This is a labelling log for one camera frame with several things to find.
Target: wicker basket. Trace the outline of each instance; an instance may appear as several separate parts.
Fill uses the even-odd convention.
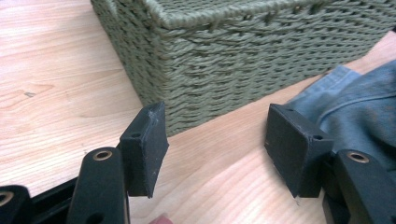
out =
[[[168,135],[367,52],[394,0],[92,0],[142,103]]]

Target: wooden table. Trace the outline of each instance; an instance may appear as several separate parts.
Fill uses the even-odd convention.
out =
[[[396,59],[396,35],[349,63]],[[263,147],[268,105],[318,77],[169,138],[153,199],[131,198],[132,223],[324,223],[321,199],[293,199]],[[0,185],[31,195],[78,175],[115,146],[142,107],[87,0],[0,2]]]

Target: metal grommet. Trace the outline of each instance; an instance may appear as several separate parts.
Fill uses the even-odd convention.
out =
[[[113,155],[113,153],[109,150],[102,150],[102,151],[98,151],[95,153],[95,155],[93,155],[93,159],[95,161],[105,161],[108,158],[111,157],[111,155]]]
[[[361,163],[367,163],[370,161],[366,156],[360,154],[359,152],[348,152],[346,155],[353,161],[357,161]]]
[[[9,203],[14,197],[14,193],[11,191],[0,191],[0,207]]]

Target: woven basket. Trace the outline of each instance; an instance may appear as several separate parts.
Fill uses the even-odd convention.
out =
[[[143,105],[168,135],[362,56],[394,0],[92,0]]]

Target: blue denim fabric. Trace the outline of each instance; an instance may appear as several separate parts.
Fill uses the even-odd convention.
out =
[[[333,152],[368,153],[396,182],[396,61],[365,76],[338,66],[287,105],[334,138]]]

